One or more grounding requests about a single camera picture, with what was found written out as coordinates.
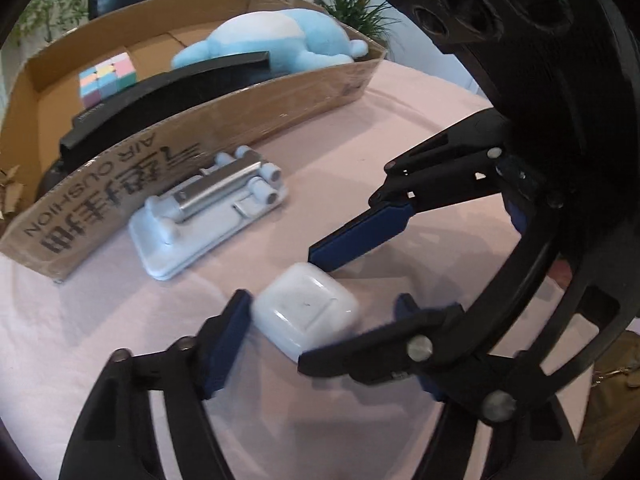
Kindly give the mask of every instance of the plush toy tail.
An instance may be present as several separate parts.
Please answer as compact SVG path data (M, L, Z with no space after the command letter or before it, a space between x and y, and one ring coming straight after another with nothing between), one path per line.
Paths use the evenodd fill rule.
M180 68L210 58L207 40L199 41L178 52L171 61L171 68Z
M356 59L357 57L366 56L369 52L369 45L363 40L351 40L350 41L351 57Z

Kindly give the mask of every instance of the pink tablecloth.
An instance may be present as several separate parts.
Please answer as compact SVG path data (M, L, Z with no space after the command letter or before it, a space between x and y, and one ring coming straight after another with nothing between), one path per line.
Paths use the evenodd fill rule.
M488 105L385 61L359 102L258 147L284 170L288 203L166 283L145 274L124 229L63 285L0 256L0 415L36 471L57 478L79 410L114 349L159 351L195 333L236 288L259 293L367 207L386 161ZM335 277L360 300L364 330L392 319L400 292L423 306L469 306L517 240L495 196L417 216ZM547 280L495 352L525 348L559 297ZM566 361L592 335L575 321L547 365ZM562 393L574 431L588 391L587 374ZM179 478L160 396L153 406L167 478ZM238 480L411 478L439 409L415 378L367 388L299 376L253 328L226 389L206 403ZM478 435L468 479L479 477L486 452L487 428Z

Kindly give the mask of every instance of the round table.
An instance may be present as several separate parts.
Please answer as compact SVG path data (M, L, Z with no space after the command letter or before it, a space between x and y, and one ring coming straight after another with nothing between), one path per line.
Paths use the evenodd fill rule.
M367 208L391 158L469 114L485 99L384 61L362 99L287 130L257 149L283 169L288 202L168 282L145 274L125 229L63 284L0 256L0 416L44 480L58 477L79 411L114 349L160 351L195 333L236 288L260 293L309 245ZM364 312L361 330L392 320L400 292L420 306L468 307L518 240L500 196L413 218L404 233L334 272ZM494 353L535 338L561 297L550 280ZM567 361L594 335L578 318L545 363ZM560 395L579 431L586 372ZM161 394L152 394L159 449L179 478ZM415 378L369 388L312 380L251 328L224 390L205 403L238 480L409 479L441 406ZM467 479L478 478L480 427Z

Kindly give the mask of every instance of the blue and white stuffed animal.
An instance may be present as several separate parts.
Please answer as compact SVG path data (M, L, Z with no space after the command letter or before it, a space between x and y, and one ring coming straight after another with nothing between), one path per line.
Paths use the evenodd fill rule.
M228 20L206 40L188 46L172 60L180 68L206 59L268 51L275 75L353 63L369 51L366 41L349 40L331 17L309 9L248 12Z

